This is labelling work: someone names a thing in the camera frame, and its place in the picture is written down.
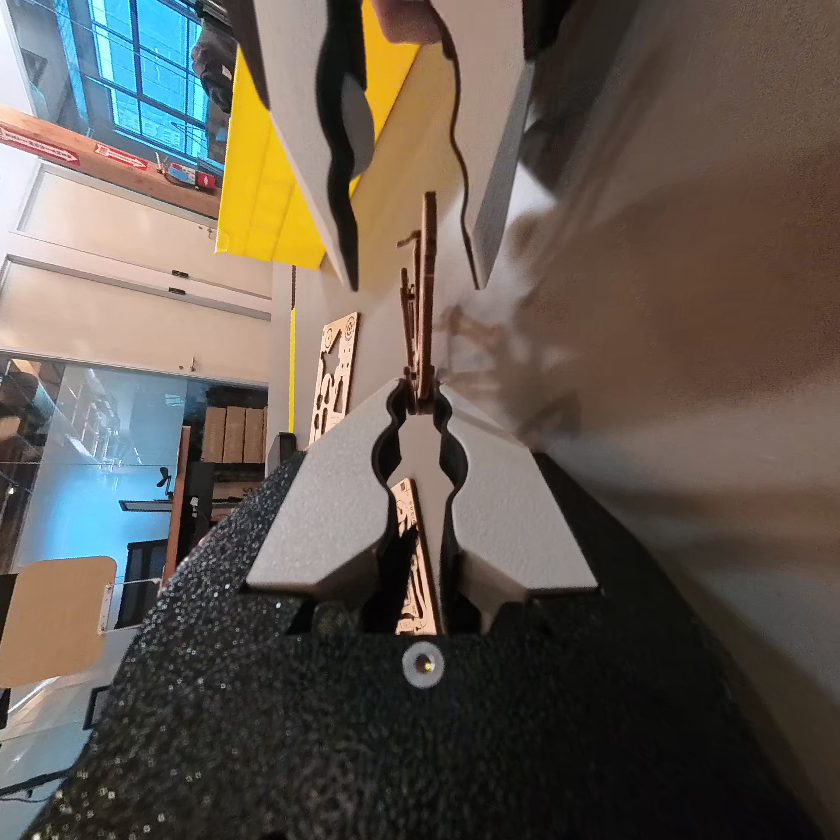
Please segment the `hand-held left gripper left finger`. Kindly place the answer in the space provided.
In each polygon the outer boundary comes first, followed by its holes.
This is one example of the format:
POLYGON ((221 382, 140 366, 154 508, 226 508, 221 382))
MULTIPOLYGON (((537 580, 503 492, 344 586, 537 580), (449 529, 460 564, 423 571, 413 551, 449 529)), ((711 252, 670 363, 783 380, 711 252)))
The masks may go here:
POLYGON ((251 591, 365 604, 396 534, 387 481, 400 465, 408 385, 387 381, 312 444, 246 577, 251 591))

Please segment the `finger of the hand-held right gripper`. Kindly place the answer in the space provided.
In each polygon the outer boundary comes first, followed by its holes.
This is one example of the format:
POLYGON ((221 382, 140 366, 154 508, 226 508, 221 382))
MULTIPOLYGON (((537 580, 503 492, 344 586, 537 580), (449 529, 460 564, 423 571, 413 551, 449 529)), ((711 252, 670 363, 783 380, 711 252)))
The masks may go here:
POLYGON ((433 1, 455 71, 450 143, 464 181, 461 233, 476 289, 487 287, 508 219, 534 75, 530 2, 433 1))
POLYGON ((360 283, 350 185, 371 164, 375 131, 361 2, 253 2, 269 112, 337 276, 360 283))

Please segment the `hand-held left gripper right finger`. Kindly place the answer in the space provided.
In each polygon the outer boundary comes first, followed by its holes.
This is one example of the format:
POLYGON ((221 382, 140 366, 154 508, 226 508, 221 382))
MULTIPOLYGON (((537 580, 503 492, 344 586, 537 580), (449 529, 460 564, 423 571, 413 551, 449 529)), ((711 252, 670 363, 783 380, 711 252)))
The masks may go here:
POLYGON ((450 634, 485 633, 509 603, 598 583, 531 450, 450 385, 437 387, 445 505, 440 599, 450 634))

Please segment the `wooden model part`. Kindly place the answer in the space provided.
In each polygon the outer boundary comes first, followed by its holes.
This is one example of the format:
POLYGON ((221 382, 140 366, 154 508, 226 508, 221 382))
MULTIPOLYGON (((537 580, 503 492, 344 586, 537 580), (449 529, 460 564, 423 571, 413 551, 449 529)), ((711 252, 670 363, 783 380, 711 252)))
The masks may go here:
POLYGON ((414 415, 433 411, 435 368, 432 363, 434 279, 437 256, 437 195, 423 195, 419 229, 399 240, 399 249, 413 250, 413 271, 401 270, 400 300, 406 346, 404 379, 411 390, 408 411, 414 415))

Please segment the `person's right hand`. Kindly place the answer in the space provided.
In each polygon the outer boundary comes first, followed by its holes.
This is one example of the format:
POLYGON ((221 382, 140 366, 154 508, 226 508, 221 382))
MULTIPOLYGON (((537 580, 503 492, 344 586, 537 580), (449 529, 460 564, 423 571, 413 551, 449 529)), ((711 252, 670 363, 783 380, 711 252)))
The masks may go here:
POLYGON ((371 1, 383 36, 392 44, 432 45, 442 40, 428 1, 371 1))

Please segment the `black flat case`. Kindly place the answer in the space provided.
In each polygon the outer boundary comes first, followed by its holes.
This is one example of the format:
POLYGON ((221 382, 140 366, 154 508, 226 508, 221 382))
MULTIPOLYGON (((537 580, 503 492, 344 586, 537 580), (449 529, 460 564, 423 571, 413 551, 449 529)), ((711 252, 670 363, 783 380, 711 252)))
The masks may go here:
POLYGON ((268 443, 266 452, 265 472, 266 478, 270 476, 280 465, 298 451, 297 436, 290 432, 280 432, 268 443))

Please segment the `yellow plastic bin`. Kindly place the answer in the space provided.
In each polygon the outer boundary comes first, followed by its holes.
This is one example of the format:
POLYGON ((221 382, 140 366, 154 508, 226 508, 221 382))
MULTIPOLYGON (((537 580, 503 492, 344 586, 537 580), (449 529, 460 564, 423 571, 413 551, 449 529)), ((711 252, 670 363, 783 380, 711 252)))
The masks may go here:
MULTIPOLYGON (((367 88, 378 144, 419 47, 390 43, 361 5, 367 88)), ((241 49, 234 72, 216 252, 318 269, 327 251, 241 49)))

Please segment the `stack of cardboard boxes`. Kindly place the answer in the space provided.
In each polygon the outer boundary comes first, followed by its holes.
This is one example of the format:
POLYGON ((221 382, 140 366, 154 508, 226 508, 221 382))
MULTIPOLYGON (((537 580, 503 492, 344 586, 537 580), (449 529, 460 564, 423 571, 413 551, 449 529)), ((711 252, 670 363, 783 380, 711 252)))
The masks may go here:
POLYGON ((202 462, 264 464, 267 421, 265 407, 208 407, 204 417, 202 462))

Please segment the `wooden sheet with round cutouts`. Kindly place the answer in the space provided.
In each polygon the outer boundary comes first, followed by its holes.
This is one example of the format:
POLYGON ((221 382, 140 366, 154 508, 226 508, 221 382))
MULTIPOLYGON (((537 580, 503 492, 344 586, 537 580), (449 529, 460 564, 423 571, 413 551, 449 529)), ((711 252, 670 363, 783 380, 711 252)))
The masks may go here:
POLYGON ((352 311, 322 328, 310 445, 338 425, 347 414, 360 318, 358 311, 352 311))

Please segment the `red fire extinguisher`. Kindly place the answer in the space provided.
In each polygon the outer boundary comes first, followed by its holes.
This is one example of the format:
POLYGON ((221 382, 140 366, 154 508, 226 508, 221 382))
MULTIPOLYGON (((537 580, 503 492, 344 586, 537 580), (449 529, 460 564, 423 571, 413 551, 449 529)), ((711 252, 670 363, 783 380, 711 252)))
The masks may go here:
POLYGON ((190 187, 203 193, 215 193, 218 187, 215 174, 179 162, 163 164, 161 173, 168 182, 190 187))

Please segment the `wooden beam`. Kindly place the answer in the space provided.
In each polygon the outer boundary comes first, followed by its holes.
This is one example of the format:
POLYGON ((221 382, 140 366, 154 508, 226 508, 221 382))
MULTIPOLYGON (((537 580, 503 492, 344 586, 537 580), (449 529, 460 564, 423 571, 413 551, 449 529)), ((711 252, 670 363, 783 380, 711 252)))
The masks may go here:
POLYGON ((5 104, 1 105, 1 142, 72 172, 92 176, 199 216, 218 218, 220 198, 217 193, 168 181, 151 161, 5 104))

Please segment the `white door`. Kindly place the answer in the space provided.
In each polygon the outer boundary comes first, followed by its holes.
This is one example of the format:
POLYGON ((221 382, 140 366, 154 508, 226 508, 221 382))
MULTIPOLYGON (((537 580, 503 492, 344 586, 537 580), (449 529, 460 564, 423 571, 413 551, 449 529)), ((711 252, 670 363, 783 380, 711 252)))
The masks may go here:
POLYGON ((263 319, 8 262, 2 351, 139 371, 267 385, 263 319))
POLYGON ((270 320, 272 269, 215 253, 207 217, 40 162, 4 236, 10 263, 270 320))

